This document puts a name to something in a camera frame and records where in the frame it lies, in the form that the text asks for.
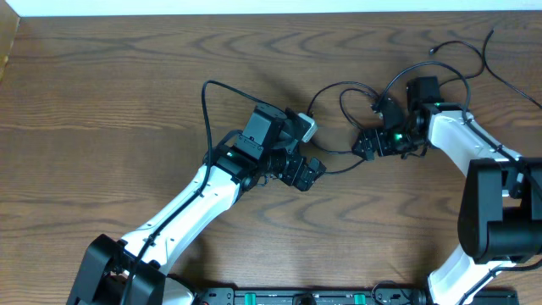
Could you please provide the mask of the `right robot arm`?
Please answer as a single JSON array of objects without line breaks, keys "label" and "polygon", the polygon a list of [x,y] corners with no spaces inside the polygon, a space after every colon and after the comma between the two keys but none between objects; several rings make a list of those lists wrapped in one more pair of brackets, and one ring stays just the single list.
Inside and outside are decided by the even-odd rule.
[{"label": "right robot arm", "polygon": [[381,127],[362,130],[352,152],[366,161],[441,150],[465,175],[457,221],[459,244],[427,279],[419,304],[471,304],[498,274],[540,267],[541,161],[503,146],[468,108],[448,103],[436,77],[410,80],[407,115],[391,100]]}]

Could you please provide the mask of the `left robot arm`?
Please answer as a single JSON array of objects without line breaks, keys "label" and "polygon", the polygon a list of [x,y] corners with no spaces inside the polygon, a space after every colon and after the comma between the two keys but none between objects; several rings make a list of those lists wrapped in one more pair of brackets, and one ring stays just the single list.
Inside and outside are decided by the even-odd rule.
[{"label": "left robot arm", "polygon": [[232,130],[204,157],[192,181],[160,212],[115,241],[86,249],[69,304],[192,304],[196,293],[170,277],[196,237],[260,180],[308,191],[324,173],[297,150],[317,130],[313,118],[259,103],[244,130]]}]

